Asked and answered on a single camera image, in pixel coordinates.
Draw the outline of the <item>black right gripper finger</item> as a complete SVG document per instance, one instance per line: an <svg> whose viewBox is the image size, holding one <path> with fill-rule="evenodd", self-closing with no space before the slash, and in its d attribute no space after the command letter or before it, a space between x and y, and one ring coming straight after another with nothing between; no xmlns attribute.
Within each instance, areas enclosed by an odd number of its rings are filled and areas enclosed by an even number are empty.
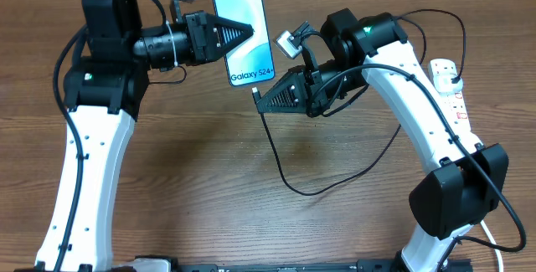
<svg viewBox="0 0 536 272"><path fill-rule="evenodd" d="M293 92L283 91L276 95L263 95L256 103L260 113L304 114L305 106Z"/></svg>
<svg viewBox="0 0 536 272"><path fill-rule="evenodd" d="M304 66L288 71L262 97L262 101L304 101L306 99Z"/></svg>

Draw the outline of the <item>blue Samsung Galaxy smartphone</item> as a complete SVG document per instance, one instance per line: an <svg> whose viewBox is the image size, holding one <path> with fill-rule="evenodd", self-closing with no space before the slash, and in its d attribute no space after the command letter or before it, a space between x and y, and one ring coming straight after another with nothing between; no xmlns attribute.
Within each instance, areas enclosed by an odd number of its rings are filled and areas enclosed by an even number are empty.
<svg viewBox="0 0 536 272"><path fill-rule="evenodd" d="M213 0L221 18L249 24L253 34L225 55L229 84L236 87L271 80L276 71L263 0Z"/></svg>

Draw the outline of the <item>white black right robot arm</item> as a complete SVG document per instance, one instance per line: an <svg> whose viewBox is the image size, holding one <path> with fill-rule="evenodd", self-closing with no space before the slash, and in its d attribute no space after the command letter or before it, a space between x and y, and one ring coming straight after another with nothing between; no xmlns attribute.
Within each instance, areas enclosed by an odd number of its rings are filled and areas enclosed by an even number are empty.
<svg viewBox="0 0 536 272"><path fill-rule="evenodd" d="M498 206L507 206L502 189L508 170L503 147L486 146L472 132L457 98L461 75L444 69L424 71L407 33L389 13L356 18L348 9L330 14L320 36L332 59L319 64L306 41L308 23L284 32L277 46L304 62L266 93L253 98L260 115L297 113L309 117L337 112L374 88L393 111L418 153L425 178L410 193L416 226L410 241L392 259L359 259L358 271L468 271L467 259L452 250L470 239L473 226Z"/></svg>

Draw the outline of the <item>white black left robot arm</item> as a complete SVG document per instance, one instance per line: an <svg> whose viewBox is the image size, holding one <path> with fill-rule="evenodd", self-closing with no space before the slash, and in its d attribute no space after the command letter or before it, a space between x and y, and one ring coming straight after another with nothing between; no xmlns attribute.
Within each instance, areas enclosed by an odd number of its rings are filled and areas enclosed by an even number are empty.
<svg viewBox="0 0 536 272"><path fill-rule="evenodd" d="M81 0L85 24L62 51L66 74L53 93L66 122L54 212L36 271L110 271L116 190L152 69L209 64L238 48L253 28L204 11L193 0Z"/></svg>

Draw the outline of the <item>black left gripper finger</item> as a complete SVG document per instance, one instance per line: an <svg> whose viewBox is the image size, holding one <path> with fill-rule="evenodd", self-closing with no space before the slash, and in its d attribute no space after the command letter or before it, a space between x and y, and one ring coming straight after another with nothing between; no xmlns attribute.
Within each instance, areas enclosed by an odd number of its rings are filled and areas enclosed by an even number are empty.
<svg viewBox="0 0 536 272"><path fill-rule="evenodd" d="M239 47L243 42L253 36L254 30L235 28L216 28L207 36L206 60L214 62Z"/></svg>
<svg viewBox="0 0 536 272"><path fill-rule="evenodd" d="M253 33L254 29L248 23L241 23L233 21L227 18L222 18L213 14L208 13L206 15L207 24L210 24L213 27L228 29L229 31L235 31L237 33Z"/></svg>

